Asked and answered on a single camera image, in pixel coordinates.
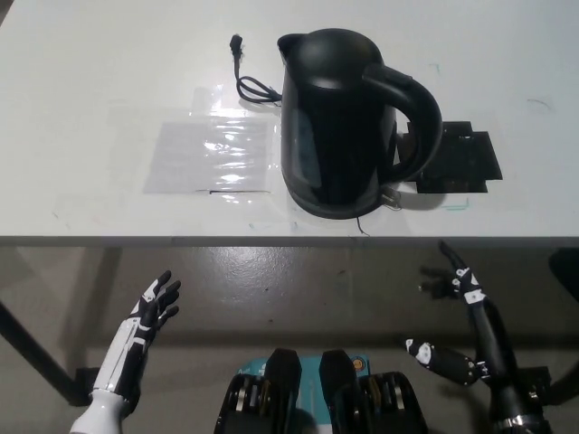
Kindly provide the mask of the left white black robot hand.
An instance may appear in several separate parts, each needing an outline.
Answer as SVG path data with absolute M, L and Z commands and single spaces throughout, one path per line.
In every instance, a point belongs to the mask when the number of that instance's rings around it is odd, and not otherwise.
M 148 349 L 179 310 L 181 282 L 171 278 L 167 270 L 155 279 L 121 322 L 93 384 L 95 391 L 115 393 L 127 402 L 137 399 Z

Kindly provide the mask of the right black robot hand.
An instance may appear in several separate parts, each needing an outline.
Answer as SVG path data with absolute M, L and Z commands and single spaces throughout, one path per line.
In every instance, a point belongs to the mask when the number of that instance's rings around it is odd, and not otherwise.
M 405 340 L 407 353 L 422 367 L 456 384 L 483 381 L 490 391 L 489 420 L 497 433 L 550 432 L 540 402 L 522 380 L 496 305 L 458 253 L 444 241 L 439 242 L 439 249 L 452 266 L 451 291 L 466 307 L 476 357 L 414 338 Z

